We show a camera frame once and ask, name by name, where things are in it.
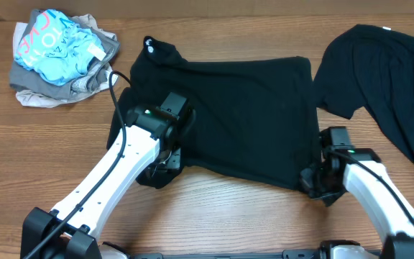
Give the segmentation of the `black t-shirt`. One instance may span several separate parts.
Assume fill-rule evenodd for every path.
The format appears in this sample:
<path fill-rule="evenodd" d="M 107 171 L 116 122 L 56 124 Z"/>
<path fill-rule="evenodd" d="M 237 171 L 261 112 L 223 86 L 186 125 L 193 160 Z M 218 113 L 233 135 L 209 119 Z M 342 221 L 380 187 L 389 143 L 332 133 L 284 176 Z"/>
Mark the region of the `black t-shirt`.
<path fill-rule="evenodd" d="M 187 166 L 298 191 L 300 172 L 321 159 L 307 58 L 190 62 L 148 36 L 130 81 L 121 116 L 170 93 L 189 100 L 195 121 L 180 141 Z"/>

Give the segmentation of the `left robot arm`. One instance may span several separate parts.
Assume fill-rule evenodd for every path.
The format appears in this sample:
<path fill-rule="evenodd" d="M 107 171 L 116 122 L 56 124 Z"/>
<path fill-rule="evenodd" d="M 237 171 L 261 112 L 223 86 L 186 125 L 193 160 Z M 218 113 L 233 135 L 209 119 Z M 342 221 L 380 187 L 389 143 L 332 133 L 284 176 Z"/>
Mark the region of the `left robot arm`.
<path fill-rule="evenodd" d="M 170 93 L 160 106 L 140 104 L 121 117 L 107 153 L 63 200 L 46 212 L 35 207 L 22 226 L 21 258 L 128 258 L 117 245 L 98 240 L 129 187 L 141 180 L 160 187 L 181 170 L 180 134 L 196 112 Z"/>

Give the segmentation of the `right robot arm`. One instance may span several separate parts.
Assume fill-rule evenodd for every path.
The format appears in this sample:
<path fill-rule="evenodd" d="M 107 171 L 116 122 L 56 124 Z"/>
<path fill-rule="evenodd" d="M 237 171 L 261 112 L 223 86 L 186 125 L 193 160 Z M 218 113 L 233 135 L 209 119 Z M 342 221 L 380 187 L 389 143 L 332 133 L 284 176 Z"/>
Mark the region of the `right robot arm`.
<path fill-rule="evenodd" d="M 358 242 L 329 240 L 316 258 L 414 258 L 414 208 L 388 176 L 380 157 L 370 148 L 352 145 L 345 127 L 319 134 L 323 162 L 300 172 L 300 183 L 311 199 L 332 205 L 349 192 L 361 204 L 382 242 L 370 252 Z"/>

